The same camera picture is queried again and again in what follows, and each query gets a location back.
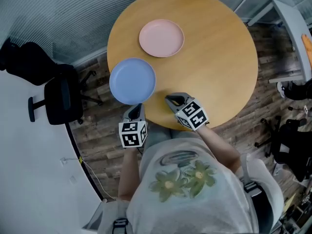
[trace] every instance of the plate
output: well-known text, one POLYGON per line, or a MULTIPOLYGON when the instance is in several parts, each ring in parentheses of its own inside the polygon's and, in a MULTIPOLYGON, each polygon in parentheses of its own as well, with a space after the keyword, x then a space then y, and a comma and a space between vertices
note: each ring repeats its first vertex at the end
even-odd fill
POLYGON ((155 72, 152 66, 142 59, 125 59, 113 68, 109 86, 113 96, 121 103, 143 103, 154 92, 155 72))
POLYGON ((147 54, 154 57, 169 57, 182 48, 184 35, 174 22, 157 19, 141 29, 139 42, 147 54))

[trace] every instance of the backpack strap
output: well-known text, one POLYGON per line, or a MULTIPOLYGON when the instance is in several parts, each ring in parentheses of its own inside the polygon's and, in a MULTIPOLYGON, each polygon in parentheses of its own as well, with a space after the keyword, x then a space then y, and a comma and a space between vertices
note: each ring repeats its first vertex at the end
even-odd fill
POLYGON ((127 234, 126 226, 128 225, 128 219, 119 218, 113 223, 112 234, 127 234))
POLYGON ((263 188, 249 177, 247 155, 242 155, 243 185, 245 192, 251 197, 257 215, 259 233, 269 234, 273 227, 273 210, 263 188))

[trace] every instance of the blue plate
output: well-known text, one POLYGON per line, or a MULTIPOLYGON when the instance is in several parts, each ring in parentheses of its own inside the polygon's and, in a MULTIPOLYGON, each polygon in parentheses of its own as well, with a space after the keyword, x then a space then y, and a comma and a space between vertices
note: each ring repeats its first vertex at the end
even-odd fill
POLYGON ((129 58, 113 69, 109 86, 120 102, 135 105, 146 101, 154 92, 155 72, 150 64, 139 58, 129 58))

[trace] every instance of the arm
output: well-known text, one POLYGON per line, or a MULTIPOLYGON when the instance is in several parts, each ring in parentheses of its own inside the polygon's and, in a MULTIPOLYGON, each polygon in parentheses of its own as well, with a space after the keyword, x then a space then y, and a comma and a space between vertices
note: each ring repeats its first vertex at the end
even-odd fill
POLYGON ((198 128, 197 133, 209 147, 216 159, 233 173, 240 167, 240 153, 219 135, 205 125, 198 128))
POLYGON ((123 163, 118 187, 118 197, 130 201, 140 184, 137 164, 137 149, 127 148, 123 157, 123 163))

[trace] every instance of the round wooden table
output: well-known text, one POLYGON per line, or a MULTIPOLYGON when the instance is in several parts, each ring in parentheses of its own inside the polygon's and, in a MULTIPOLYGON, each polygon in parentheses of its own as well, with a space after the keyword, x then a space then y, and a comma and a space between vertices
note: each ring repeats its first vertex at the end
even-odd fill
POLYGON ((109 36, 110 72, 126 58, 141 58, 156 73, 154 94, 144 103, 146 118, 159 125, 186 130, 177 123, 165 96, 186 92, 205 108, 209 127, 233 118, 248 102, 257 80, 253 39, 240 18, 218 0, 136 0, 118 17, 109 36), (182 49, 156 58, 139 45, 142 27, 168 19, 183 30, 182 49))

